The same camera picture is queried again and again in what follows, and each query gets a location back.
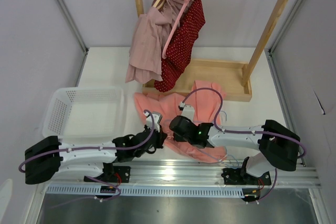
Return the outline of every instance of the beige blouse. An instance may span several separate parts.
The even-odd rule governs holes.
[[[184,0],[166,0],[162,10],[151,7],[147,14],[139,16],[130,48],[126,82],[136,80],[144,84],[152,79],[162,81],[162,50],[183,3]]]

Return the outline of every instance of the fabric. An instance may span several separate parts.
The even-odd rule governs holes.
[[[154,87],[160,92],[171,90],[191,60],[191,53],[198,32],[205,24],[202,1],[194,0],[180,21],[167,48],[166,59],[162,59],[162,81],[156,80]]]
[[[130,48],[126,82],[144,84],[152,79],[162,81],[161,54],[184,0],[166,0],[162,10],[151,7],[141,14],[135,25]]]
[[[192,90],[197,88],[213,88],[220,92],[225,97],[225,92],[221,90],[219,84],[210,83],[207,81],[195,81]],[[167,96],[148,94],[144,95],[141,93],[134,94],[135,107],[141,118],[141,121],[145,124],[146,117],[143,114],[145,109],[152,112],[159,112],[162,114],[163,118],[160,125],[163,131],[168,134],[167,139],[164,141],[164,145],[174,152],[192,157],[202,162],[215,163],[217,160],[223,159],[226,155],[225,149],[223,147],[216,148],[204,148],[203,152],[208,153],[217,160],[201,153],[196,147],[193,147],[189,143],[176,142],[173,138],[173,132],[169,129],[170,122],[177,116],[181,115],[181,111],[178,109],[180,102],[182,102],[184,96],[173,93]],[[186,104],[192,105],[195,109],[194,123],[199,124],[200,122],[212,122],[214,120],[215,114],[218,111],[221,101],[215,92],[202,90],[195,92],[191,95]],[[219,116],[217,117],[217,123],[220,124]]]

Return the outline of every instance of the wooden clothes rack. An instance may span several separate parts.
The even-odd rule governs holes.
[[[194,80],[204,80],[220,84],[227,93],[225,100],[250,101],[252,98],[250,76],[287,2],[288,0],[277,0],[249,63],[192,59],[185,72],[178,79],[176,86],[164,94],[180,93],[186,95],[190,93]],[[138,16],[143,14],[142,0],[135,0],[135,4]],[[153,81],[144,84],[142,92],[160,93],[154,88]]]

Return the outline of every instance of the white plastic basket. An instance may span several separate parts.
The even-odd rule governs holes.
[[[121,87],[62,88],[51,98],[43,124],[44,137],[117,137],[123,134]]]

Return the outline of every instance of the pink hanger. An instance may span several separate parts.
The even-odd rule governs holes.
[[[177,16],[177,18],[176,18],[176,20],[175,20],[175,23],[174,23],[174,26],[173,26],[173,28],[172,28],[172,31],[170,32],[169,37],[168,37],[168,39],[167,39],[167,42],[166,42],[166,44],[164,45],[164,48],[163,48],[163,51],[162,51],[162,58],[163,58],[163,59],[167,58],[167,56],[166,56],[166,51],[167,51],[168,45],[169,45],[169,43],[170,43],[170,41],[171,41],[171,39],[172,39],[172,37],[173,37],[175,31],[176,31],[177,25],[178,25],[178,23],[180,22],[180,19],[181,19],[181,17],[182,17],[182,14],[183,14],[185,8],[187,7],[189,1],[190,1],[190,0],[184,0],[183,6],[182,6],[182,8],[181,8],[181,10],[180,10],[180,13],[179,13],[179,15]]]

